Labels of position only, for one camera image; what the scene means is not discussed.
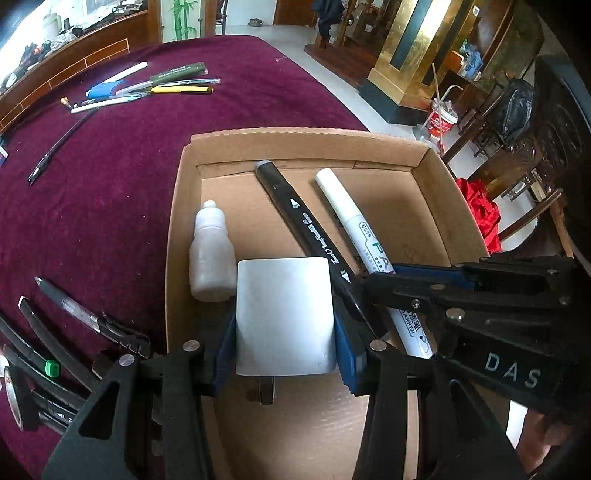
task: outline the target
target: red cloth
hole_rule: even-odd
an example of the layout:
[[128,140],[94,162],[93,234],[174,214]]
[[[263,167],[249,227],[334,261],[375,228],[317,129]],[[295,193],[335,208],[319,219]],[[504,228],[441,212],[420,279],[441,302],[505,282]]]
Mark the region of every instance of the red cloth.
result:
[[488,252],[490,254],[500,252],[499,222],[501,214],[496,203],[486,198],[484,182],[482,180],[468,182],[466,179],[457,179],[456,183],[478,224]]

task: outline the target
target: yellow pen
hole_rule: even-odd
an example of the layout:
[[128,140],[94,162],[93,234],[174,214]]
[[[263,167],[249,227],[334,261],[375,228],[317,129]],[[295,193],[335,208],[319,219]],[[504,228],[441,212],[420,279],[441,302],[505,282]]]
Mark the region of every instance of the yellow pen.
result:
[[176,87],[153,87],[152,93],[203,93],[209,94],[213,92],[213,87],[192,87],[192,86],[176,86]]

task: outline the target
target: white eraser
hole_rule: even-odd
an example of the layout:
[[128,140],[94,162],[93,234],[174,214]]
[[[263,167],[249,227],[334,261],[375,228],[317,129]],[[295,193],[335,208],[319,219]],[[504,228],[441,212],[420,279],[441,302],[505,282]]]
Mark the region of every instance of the white eraser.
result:
[[333,372],[336,355],[328,260],[239,262],[236,323],[238,375]]

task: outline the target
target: white marker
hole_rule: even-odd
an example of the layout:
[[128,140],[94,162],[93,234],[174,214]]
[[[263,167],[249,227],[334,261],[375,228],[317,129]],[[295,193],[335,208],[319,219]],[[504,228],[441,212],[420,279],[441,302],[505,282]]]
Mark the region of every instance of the white marker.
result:
[[[340,222],[345,227],[347,235],[361,256],[368,272],[396,273],[367,220],[334,172],[329,168],[320,170],[316,174],[316,183],[326,195]],[[407,353],[422,358],[431,358],[433,350],[431,350],[431,345],[429,345],[429,340],[417,314],[395,309],[388,309],[388,313]]]

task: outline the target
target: kettle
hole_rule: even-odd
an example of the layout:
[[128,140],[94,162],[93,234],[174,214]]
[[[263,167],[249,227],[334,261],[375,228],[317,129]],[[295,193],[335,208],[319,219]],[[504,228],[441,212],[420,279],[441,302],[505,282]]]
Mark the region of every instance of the kettle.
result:
[[46,41],[56,38],[62,28],[61,17],[55,12],[48,13],[43,17],[43,35]]

